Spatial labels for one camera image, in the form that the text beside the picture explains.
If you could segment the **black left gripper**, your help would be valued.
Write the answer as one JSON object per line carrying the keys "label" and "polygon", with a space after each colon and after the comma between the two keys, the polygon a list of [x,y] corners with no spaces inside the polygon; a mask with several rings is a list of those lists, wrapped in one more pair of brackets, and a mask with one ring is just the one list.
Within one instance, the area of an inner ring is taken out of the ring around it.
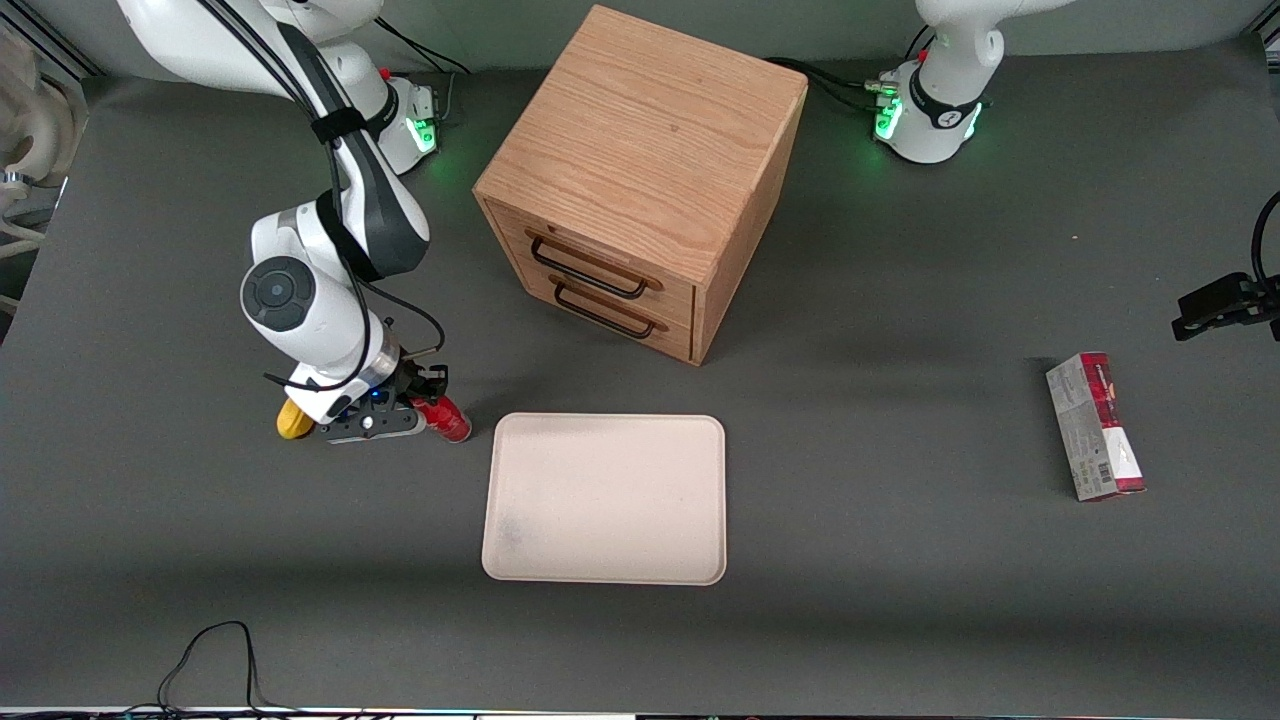
{"label": "black left gripper", "polygon": [[1238,323],[1265,323],[1272,338],[1280,341],[1279,275],[1262,281],[1248,275],[1224,275],[1181,296],[1178,310],[1179,316],[1172,322],[1172,334],[1178,342]]}

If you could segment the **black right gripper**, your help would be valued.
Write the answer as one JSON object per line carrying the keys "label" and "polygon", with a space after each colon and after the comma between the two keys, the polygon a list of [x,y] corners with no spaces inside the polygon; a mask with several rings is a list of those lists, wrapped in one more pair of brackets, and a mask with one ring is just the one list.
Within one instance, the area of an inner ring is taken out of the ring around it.
{"label": "black right gripper", "polygon": [[415,409],[413,405],[436,405],[449,384],[445,364],[420,366],[413,360],[401,360],[396,372],[370,389],[370,409]]}

